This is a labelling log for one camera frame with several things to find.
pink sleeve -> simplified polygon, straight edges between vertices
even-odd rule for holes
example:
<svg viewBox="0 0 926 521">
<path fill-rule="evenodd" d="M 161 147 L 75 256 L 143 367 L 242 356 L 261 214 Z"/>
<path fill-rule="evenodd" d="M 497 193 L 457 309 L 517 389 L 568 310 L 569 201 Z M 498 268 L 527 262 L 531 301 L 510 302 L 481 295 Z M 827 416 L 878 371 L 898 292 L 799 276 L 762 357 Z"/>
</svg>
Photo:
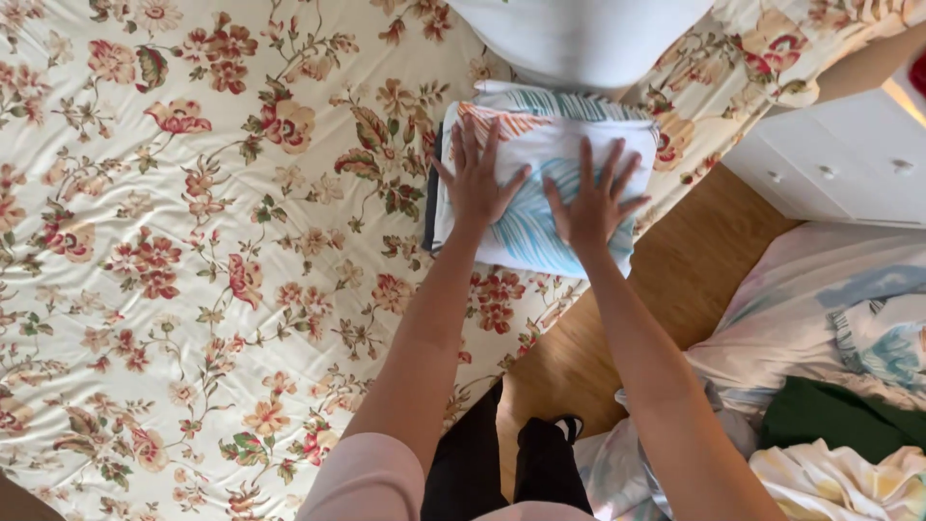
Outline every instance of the pink sleeve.
<svg viewBox="0 0 926 521">
<path fill-rule="evenodd" d="M 328 454 L 295 519 L 418 521 L 423 497 L 424 473 L 409 447 L 384 434 L 357 434 Z"/>
</svg>

black pants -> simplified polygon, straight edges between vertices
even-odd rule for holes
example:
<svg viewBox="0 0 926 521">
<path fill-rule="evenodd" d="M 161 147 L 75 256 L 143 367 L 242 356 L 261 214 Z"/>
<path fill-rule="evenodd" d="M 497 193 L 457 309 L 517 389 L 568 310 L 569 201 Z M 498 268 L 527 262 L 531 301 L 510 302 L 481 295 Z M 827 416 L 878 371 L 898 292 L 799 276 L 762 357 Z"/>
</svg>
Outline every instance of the black pants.
<svg viewBox="0 0 926 521">
<path fill-rule="evenodd" d="M 470 521 L 508 506 L 502 495 L 495 414 L 498 382 L 444 435 L 424 487 L 421 519 Z M 515 502 L 558 502 L 589 515 L 592 507 L 563 431 L 531 418 L 518 433 Z"/>
</svg>

red object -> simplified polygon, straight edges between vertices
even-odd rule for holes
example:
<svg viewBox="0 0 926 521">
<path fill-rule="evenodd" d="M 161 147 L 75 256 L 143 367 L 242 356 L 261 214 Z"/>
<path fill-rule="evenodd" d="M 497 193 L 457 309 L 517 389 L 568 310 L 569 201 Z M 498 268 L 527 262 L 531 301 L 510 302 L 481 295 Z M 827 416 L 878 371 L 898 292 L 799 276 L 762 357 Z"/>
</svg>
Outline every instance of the red object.
<svg viewBox="0 0 926 521">
<path fill-rule="evenodd" d="M 923 96 L 926 96 L 926 53 L 923 53 L 910 68 L 910 83 Z"/>
</svg>

white dresser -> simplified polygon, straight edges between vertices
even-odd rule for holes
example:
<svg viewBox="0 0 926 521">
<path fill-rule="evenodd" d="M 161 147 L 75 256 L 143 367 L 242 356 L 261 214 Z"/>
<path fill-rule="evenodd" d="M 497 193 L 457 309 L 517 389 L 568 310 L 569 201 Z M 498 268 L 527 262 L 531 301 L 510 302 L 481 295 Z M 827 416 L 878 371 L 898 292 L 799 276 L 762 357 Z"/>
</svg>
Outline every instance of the white dresser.
<svg viewBox="0 0 926 521">
<path fill-rule="evenodd" d="M 926 227 L 926 99 L 907 69 L 761 120 L 723 163 L 786 217 Z"/>
</svg>

white pillow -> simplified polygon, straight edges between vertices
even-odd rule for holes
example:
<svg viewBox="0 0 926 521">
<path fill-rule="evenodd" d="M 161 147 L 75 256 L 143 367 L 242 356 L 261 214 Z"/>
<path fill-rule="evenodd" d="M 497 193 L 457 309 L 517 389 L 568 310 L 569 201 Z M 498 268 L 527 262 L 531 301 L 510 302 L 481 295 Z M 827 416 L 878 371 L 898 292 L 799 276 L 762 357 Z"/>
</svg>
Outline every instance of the white pillow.
<svg viewBox="0 0 926 521">
<path fill-rule="evenodd" d="M 529 83 L 636 83 L 713 0 L 447 0 Z"/>
</svg>

